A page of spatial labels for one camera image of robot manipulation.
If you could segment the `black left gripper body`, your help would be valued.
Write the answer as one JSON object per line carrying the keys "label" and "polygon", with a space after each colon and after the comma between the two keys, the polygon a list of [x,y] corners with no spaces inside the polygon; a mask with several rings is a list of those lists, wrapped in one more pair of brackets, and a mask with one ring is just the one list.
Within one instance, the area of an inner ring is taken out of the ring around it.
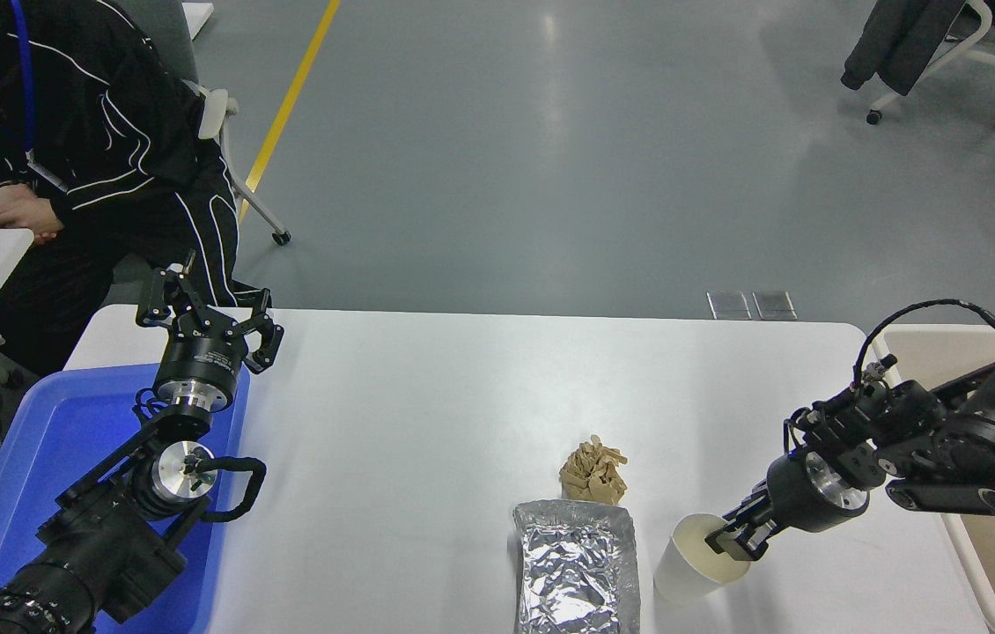
{"label": "black left gripper body", "polygon": [[156,374],[156,392],[172,392],[183,382],[199,381],[221,393],[233,393],[247,356],[247,342],[226,333],[235,318],[227,314],[184,313],[174,318]]}

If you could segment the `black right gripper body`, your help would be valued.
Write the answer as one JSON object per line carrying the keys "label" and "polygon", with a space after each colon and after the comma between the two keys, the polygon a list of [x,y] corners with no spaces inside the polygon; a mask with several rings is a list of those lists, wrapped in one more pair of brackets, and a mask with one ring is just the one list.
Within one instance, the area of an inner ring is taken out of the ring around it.
{"label": "black right gripper body", "polygon": [[780,526],[820,533],[839,525],[841,509],[811,478],[811,467],[822,465],[814,451],[785,453],[770,464],[766,486],[772,518]]}

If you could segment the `person's left hand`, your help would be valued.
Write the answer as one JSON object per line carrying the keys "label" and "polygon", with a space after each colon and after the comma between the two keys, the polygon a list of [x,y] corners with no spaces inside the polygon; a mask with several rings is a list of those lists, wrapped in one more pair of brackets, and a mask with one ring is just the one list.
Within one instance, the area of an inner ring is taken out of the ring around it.
{"label": "person's left hand", "polygon": [[47,244],[54,240],[64,228],[58,219],[50,201],[43,198],[32,198],[15,203],[7,212],[15,228],[31,230],[35,246]]}

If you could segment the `person's right hand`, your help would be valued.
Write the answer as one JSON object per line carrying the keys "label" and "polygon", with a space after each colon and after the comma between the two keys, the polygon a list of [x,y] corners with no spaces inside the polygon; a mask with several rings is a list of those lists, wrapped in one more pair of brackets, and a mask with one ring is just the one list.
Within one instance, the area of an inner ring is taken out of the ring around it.
{"label": "person's right hand", "polygon": [[29,185],[14,183],[0,186],[0,227],[22,225],[24,213],[39,200]]}

